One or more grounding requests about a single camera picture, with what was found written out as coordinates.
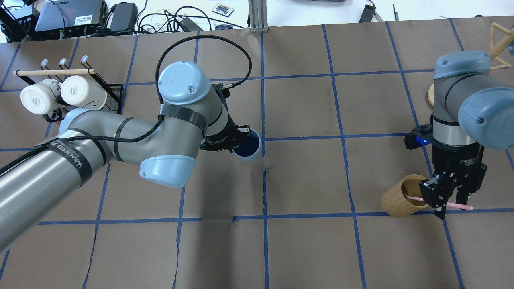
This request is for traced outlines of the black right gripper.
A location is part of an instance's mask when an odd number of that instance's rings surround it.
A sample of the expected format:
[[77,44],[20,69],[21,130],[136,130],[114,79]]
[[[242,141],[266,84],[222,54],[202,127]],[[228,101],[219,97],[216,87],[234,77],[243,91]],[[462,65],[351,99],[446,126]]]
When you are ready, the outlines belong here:
[[484,150],[479,143],[461,147],[432,146],[434,174],[438,176],[420,181],[419,189],[423,201],[434,209],[439,219],[445,219],[446,206],[455,189],[455,203],[468,205],[471,193],[481,188],[487,171],[482,161]]

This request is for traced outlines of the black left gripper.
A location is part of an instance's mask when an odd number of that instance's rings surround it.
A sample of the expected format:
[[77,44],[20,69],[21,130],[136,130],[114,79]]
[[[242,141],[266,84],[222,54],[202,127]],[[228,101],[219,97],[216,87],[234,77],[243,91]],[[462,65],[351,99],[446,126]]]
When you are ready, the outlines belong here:
[[229,120],[226,126],[217,134],[204,137],[200,144],[200,150],[220,152],[222,150],[233,150],[249,141],[251,128],[248,125],[238,126],[234,121]]

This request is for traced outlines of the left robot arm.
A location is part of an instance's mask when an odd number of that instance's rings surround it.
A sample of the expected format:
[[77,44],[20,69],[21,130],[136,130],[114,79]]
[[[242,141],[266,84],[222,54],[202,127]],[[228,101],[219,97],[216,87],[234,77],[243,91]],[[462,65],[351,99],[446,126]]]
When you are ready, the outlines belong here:
[[162,97],[156,122],[77,108],[59,135],[1,169],[1,252],[110,160],[138,165],[147,181],[182,188],[199,150],[229,150],[248,161],[260,156],[259,134],[233,122],[223,92],[198,65],[174,62],[156,85]]

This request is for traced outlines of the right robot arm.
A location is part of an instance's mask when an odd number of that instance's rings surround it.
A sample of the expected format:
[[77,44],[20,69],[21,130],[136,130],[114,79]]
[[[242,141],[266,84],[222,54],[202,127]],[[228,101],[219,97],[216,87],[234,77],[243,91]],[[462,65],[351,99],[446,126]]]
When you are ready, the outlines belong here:
[[414,133],[432,145],[431,179],[419,183],[424,201],[446,217],[453,192],[466,205],[487,171],[486,148],[513,146],[513,87],[490,75],[490,57],[460,51],[439,57],[434,68],[434,105],[429,124]]

